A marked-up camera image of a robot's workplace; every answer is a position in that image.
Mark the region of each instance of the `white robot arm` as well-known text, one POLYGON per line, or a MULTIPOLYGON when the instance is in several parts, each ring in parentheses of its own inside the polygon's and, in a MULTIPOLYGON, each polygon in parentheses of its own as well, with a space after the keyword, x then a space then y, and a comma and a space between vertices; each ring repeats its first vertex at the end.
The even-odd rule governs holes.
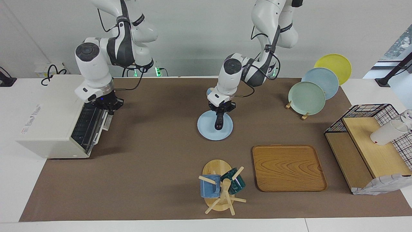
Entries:
POLYGON ((156 29, 145 20, 136 0, 91 0, 100 10, 116 17, 111 38, 87 38, 75 52, 85 81, 75 90, 84 102, 92 102, 113 115, 123 105, 114 92, 108 65, 147 72, 154 62, 143 43, 157 39, 156 29))
POLYGON ((231 100, 240 81, 248 86, 262 85, 273 75, 277 59, 273 59, 276 46, 291 48, 298 40, 292 18, 295 7, 303 0, 257 0, 252 10, 261 53, 257 60, 239 53, 228 56, 220 70, 217 86, 208 95, 209 107, 216 112, 215 129, 223 127, 223 114, 236 107, 231 100))

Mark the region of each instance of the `white table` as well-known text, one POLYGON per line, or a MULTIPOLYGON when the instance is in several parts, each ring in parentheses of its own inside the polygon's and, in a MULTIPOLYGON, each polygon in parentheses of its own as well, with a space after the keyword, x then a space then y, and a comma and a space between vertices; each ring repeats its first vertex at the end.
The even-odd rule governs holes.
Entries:
MULTIPOLYGON (((11 88, 0 88, 0 231, 210 231, 229 227, 236 231, 347 232, 412 231, 412 217, 317 219, 213 219, 163 221, 74 221, 18 223, 46 162, 15 142, 47 87, 40 79, 19 79, 11 88)), ((374 80, 350 79, 342 86, 355 104, 390 103, 398 112, 405 107, 390 88, 374 80)), ((412 204, 412 187, 402 189, 412 204)))

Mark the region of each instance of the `clear glass cup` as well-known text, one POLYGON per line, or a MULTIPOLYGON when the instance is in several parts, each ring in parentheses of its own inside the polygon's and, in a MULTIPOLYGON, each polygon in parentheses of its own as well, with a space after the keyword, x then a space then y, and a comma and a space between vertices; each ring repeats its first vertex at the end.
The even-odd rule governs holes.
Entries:
POLYGON ((386 145, 412 130, 412 110, 407 109, 370 135, 370 139, 378 145, 386 145))

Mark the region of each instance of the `wooden shelf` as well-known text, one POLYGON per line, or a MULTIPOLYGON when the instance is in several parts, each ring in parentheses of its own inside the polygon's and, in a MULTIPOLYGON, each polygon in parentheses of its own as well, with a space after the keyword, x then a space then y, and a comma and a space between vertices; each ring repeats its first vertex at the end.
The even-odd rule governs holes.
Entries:
POLYGON ((412 174, 391 143, 380 146, 370 139, 370 135, 380 128, 375 118, 344 118, 343 123, 373 178, 412 174))
POLYGON ((364 188, 373 178, 349 133, 327 133, 325 136, 349 188, 364 188))

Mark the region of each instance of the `dark green mug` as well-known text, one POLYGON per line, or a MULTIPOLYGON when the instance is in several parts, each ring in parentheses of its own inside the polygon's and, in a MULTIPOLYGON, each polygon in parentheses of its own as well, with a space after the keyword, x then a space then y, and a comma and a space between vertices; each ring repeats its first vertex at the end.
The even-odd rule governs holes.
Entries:
POLYGON ((228 191, 230 195, 234 195, 240 192, 246 186, 245 182, 243 181, 240 175, 238 175, 236 179, 232 180, 232 177, 236 174, 236 172, 237 168, 233 168, 232 170, 228 171, 220 177, 220 181, 223 181, 226 178, 230 180, 230 188, 228 191))

